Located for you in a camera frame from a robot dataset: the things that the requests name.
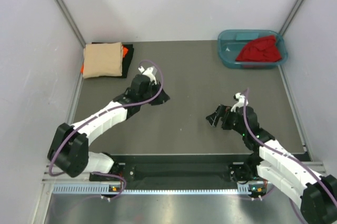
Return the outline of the beige t shirt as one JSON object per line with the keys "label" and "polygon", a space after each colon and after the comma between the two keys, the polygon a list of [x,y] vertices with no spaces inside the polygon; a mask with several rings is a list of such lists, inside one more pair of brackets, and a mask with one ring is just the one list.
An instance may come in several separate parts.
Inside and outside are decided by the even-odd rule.
{"label": "beige t shirt", "polygon": [[83,51],[83,78],[121,76],[123,45],[118,43],[86,44]]}

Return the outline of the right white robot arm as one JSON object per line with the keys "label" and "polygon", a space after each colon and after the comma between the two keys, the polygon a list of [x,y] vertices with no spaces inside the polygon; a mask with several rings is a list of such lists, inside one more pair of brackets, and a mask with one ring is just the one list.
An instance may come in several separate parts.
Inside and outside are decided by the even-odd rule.
{"label": "right white robot arm", "polygon": [[322,175],[288,153],[279,141],[260,127],[257,114],[247,106],[232,111],[219,105],[206,120],[212,127],[242,136],[252,154],[244,162],[245,180],[264,179],[297,205],[307,223],[336,222],[336,177]]}

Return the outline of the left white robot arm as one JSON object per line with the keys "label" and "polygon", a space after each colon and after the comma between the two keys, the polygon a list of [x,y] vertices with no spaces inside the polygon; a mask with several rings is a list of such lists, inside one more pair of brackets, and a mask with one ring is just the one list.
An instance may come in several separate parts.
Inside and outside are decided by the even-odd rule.
{"label": "left white robot arm", "polygon": [[124,93],[83,121],[63,123],[56,129],[47,158],[62,173],[75,178],[83,172],[101,173],[114,180],[119,167],[108,153],[89,151],[90,145],[113,126],[128,120],[144,104],[161,105],[170,99],[162,84],[153,77],[138,74]]}

